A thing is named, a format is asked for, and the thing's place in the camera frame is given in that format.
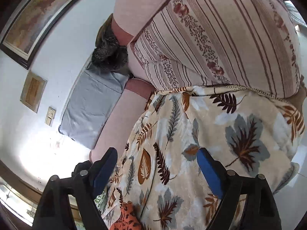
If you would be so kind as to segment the leaf pattern fleece blanket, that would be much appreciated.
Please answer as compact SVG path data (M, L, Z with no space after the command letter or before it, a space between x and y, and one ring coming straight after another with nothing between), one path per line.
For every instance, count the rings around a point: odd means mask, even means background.
M119 159L98 208L109 229L205 229L220 204L197 162L201 149L240 176L263 174L272 191L288 180L305 130L290 99L239 86L183 87L153 94L127 126L119 110L92 151Z

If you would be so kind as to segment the orange floral blouse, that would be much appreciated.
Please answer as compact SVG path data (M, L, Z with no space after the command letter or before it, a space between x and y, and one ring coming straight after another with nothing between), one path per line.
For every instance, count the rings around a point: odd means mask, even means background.
M111 225L110 230L142 230L143 227L136 217L134 206L124 202L121 207L120 217Z

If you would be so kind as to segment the stained glass wooden door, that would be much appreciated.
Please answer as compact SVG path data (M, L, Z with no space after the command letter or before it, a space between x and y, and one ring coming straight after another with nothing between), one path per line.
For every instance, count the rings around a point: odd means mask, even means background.
M31 228L48 179L54 175L66 177L69 172L53 169L47 163L29 167L8 167L1 161L1 205L12 215L18 229Z

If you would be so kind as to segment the dark furry cushion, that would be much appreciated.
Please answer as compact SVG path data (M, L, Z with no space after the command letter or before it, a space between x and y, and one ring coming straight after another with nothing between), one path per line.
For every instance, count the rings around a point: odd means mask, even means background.
M95 49L92 53L92 65L102 72L116 72L123 69L128 63L127 47L120 45L112 30L113 14L100 27Z

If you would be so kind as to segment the large framed painting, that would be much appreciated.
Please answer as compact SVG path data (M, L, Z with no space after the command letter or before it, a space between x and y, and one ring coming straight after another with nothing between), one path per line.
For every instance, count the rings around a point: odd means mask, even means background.
M51 28L78 0L21 0L1 31L1 50L29 69Z

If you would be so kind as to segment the small framed picture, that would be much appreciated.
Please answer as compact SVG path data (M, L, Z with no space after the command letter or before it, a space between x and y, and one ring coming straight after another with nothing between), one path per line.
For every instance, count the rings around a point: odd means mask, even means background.
M23 85L20 102L37 113L46 84L47 80L29 71Z

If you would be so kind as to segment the beige wall switch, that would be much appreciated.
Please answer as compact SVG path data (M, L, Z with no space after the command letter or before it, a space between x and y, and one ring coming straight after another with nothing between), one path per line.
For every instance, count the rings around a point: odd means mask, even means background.
M52 107L49 107L46 114L45 124L48 126L52 125L52 122L55 118L56 110Z

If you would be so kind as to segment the black garment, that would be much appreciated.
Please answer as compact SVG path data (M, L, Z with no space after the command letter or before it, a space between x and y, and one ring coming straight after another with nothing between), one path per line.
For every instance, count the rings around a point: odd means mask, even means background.
M91 166L92 166L92 163L89 160L87 160L85 162L82 162L82 163L78 163L75 166L73 172L71 173L71 177L76 177L76 176L81 176L82 177L82 175L80 173L83 170L88 171Z

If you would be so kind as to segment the grey pillow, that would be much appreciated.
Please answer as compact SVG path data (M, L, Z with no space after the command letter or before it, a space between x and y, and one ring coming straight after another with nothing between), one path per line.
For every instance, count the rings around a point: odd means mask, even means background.
M128 80L121 73L85 69L70 95L59 132L93 149Z

